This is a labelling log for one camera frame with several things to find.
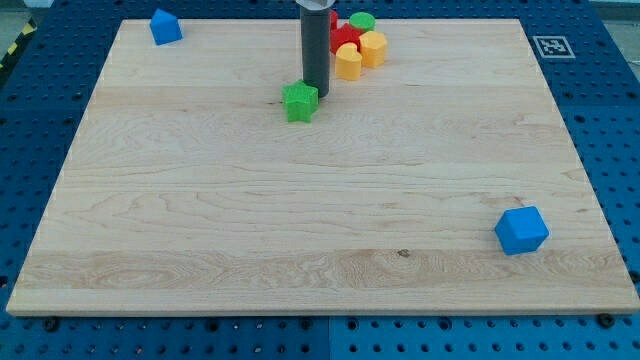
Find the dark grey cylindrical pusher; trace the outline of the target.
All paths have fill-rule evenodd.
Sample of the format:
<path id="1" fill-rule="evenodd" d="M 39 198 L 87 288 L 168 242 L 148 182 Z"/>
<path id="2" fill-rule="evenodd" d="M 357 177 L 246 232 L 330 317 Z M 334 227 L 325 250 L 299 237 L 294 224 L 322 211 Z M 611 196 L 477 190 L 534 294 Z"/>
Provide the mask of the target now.
<path id="1" fill-rule="evenodd" d="M 303 81 L 323 98 L 330 85 L 330 9 L 300 5 L 300 24 Z"/>

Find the silver pusher mount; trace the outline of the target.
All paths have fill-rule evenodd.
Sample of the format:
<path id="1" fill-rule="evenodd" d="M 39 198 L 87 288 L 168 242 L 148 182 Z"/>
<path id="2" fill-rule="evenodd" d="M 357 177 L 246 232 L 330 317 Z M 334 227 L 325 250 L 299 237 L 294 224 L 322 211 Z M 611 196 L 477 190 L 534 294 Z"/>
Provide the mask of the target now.
<path id="1" fill-rule="evenodd" d="M 321 11 L 329 9 L 336 0 L 295 0 L 302 8 L 310 11 Z"/>

